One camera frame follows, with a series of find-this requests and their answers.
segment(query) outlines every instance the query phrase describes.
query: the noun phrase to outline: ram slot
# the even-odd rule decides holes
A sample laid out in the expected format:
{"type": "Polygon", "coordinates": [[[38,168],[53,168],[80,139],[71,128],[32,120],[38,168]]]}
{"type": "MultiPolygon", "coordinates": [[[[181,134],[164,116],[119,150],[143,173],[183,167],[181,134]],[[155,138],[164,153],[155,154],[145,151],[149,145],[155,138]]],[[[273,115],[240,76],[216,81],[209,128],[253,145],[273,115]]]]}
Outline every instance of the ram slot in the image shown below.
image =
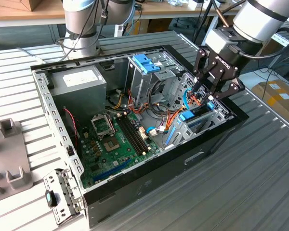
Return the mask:
{"type": "Polygon", "coordinates": [[[128,118],[126,117],[120,118],[117,122],[120,128],[122,129],[124,135],[126,136],[126,138],[133,146],[134,150],[138,155],[142,155],[143,152],[148,151],[148,148],[145,145],[144,141],[142,140],[140,135],[135,131],[128,118]]]}

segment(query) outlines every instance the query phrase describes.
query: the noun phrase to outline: wooden shelf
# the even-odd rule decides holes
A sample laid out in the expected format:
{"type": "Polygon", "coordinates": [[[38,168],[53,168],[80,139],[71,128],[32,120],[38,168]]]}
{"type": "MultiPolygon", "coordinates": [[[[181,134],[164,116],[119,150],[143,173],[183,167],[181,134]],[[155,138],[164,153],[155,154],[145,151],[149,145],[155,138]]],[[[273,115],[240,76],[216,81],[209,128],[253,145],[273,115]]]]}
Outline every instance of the wooden shelf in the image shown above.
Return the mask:
{"type": "MultiPolygon", "coordinates": [[[[223,10],[229,5],[231,5],[231,3],[223,4],[220,9],[223,10]]],[[[142,6],[142,15],[191,14],[200,12],[200,8],[196,8],[194,10],[187,4],[183,4],[183,6],[171,6],[167,2],[145,2],[142,4],[142,6]]],[[[0,6],[0,21],[63,18],[64,10],[60,0],[44,0],[33,12],[0,6]]]]}

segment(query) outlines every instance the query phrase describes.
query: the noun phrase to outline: motherboard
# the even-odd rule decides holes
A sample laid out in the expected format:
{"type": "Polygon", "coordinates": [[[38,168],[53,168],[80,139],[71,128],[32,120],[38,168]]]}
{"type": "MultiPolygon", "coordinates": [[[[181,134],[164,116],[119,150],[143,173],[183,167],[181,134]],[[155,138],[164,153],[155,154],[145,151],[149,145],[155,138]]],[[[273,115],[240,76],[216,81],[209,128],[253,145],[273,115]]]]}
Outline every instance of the motherboard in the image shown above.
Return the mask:
{"type": "Polygon", "coordinates": [[[94,118],[97,120],[79,129],[78,145],[81,147],[78,150],[81,151],[80,159],[85,170],[81,175],[84,188],[160,152],[158,146],[149,137],[145,137],[133,112],[122,117],[105,114],[94,118]]]}

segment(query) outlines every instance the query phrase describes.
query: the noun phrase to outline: slatted table surface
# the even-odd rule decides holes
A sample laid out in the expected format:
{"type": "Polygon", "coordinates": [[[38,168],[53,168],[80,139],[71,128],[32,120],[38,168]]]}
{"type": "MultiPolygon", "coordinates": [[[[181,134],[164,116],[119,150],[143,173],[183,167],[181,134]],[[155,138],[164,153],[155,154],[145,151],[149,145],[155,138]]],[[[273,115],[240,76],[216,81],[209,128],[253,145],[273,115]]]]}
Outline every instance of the slatted table surface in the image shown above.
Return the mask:
{"type": "MultiPolygon", "coordinates": [[[[101,40],[106,53],[170,44],[193,63],[197,48],[175,32],[101,40]]],[[[26,48],[58,61],[55,45],[26,48]]],[[[63,167],[23,51],[0,51],[0,119],[22,124],[34,186],[0,201],[0,231],[55,230],[43,176],[63,167]]],[[[115,214],[97,231],[289,230],[289,126],[248,92],[233,97],[250,119],[214,155],[115,214]]],[[[58,230],[86,230],[78,216],[58,230]]]]}

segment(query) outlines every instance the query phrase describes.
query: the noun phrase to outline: robotic arm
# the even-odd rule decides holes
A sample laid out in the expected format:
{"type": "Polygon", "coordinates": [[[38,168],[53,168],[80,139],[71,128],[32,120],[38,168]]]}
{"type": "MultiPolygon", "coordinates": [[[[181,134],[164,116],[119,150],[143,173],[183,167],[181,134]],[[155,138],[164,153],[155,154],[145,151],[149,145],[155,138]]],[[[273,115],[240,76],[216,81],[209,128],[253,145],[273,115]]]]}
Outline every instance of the robotic arm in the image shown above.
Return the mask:
{"type": "Polygon", "coordinates": [[[279,29],[288,17],[289,0],[247,0],[234,18],[234,25],[212,30],[206,46],[199,48],[193,70],[197,83],[192,91],[196,92],[204,84],[208,88],[207,98],[219,100],[244,90],[238,77],[250,59],[275,57],[289,48],[288,44],[272,55],[255,56],[262,43],[270,40],[274,33],[289,32],[288,28],[279,29]],[[229,89],[222,92],[229,80],[232,81],[229,89]]]}
{"type": "Polygon", "coordinates": [[[69,59],[98,55],[103,26],[130,21],[134,4],[135,0],[63,0],[66,36],[62,46],[69,59]]]}

